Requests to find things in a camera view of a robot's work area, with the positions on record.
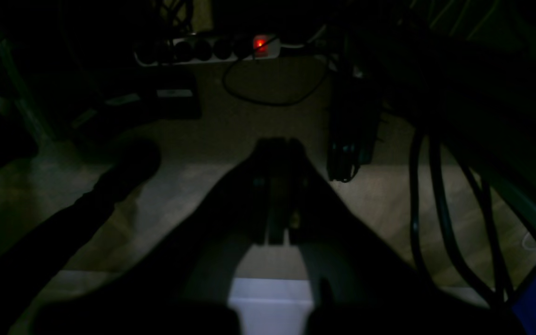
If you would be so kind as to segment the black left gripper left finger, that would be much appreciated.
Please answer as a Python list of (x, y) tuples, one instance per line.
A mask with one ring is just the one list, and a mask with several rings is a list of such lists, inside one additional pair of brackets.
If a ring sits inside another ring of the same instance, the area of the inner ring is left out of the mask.
[(238, 335), (227, 306), (235, 271), (268, 216), (268, 168), (277, 140), (261, 139), (199, 206), (134, 267), (74, 300), (47, 305), (37, 335)]

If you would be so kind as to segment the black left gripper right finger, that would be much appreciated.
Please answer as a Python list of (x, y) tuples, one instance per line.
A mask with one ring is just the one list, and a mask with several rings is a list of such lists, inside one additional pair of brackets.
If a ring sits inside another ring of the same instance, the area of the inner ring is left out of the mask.
[(523, 335), (510, 310), (476, 307), (427, 282), (349, 210), (299, 140), (280, 144), (289, 240), (315, 299), (306, 335)]

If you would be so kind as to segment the dark robot arm link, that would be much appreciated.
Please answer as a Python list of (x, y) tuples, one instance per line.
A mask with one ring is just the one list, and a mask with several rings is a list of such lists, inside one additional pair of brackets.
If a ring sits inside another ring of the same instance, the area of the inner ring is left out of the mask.
[(40, 291), (110, 219), (115, 206), (161, 165), (149, 139), (126, 148), (91, 191), (28, 232), (0, 256), (0, 335), (6, 335)]

